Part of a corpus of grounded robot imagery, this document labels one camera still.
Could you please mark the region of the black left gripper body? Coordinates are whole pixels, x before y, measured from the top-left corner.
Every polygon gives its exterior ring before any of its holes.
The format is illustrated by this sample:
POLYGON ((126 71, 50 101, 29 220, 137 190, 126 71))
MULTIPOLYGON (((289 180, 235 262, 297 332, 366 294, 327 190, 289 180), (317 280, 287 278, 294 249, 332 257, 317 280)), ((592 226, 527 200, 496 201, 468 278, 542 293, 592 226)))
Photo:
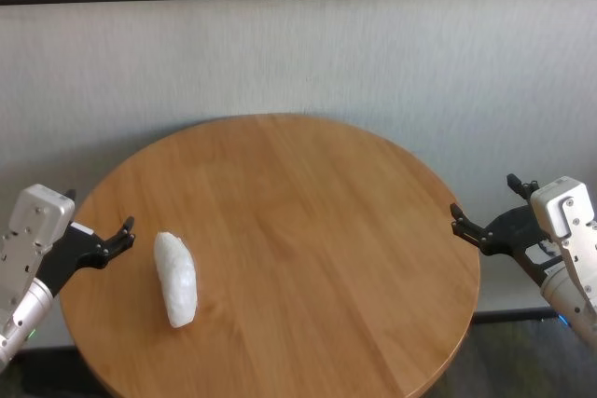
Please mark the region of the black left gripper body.
POLYGON ((99 237, 71 225, 43 257, 35 276, 55 297, 78 270, 98 267, 99 237))

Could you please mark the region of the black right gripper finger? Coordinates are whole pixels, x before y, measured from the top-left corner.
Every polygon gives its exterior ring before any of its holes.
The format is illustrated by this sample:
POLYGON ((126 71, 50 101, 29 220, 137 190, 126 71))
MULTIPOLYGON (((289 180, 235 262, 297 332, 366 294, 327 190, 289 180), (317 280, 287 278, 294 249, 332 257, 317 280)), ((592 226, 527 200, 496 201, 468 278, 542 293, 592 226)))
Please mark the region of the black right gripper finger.
POLYGON ((514 173, 507 175, 507 186, 525 201, 529 201, 532 194, 539 189, 539 184, 537 181, 524 183, 514 173))
POLYGON ((450 212, 452 233, 477 247, 484 255, 492 255, 489 232, 470 221, 456 203, 450 205, 450 212))

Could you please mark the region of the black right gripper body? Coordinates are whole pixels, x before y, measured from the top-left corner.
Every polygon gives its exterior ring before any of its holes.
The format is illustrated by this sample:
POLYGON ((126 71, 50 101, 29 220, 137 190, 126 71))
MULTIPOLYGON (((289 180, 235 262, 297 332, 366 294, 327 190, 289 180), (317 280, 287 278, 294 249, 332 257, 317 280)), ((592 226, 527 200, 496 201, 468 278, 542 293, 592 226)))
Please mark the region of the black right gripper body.
POLYGON ((537 286, 545 281, 549 268, 562 262, 560 250, 539 227, 529 205, 500 214, 487 225, 485 233, 484 254, 509 256, 537 286), (547 257, 545 261, 536 262, 527 254, 534 246, 547 257))

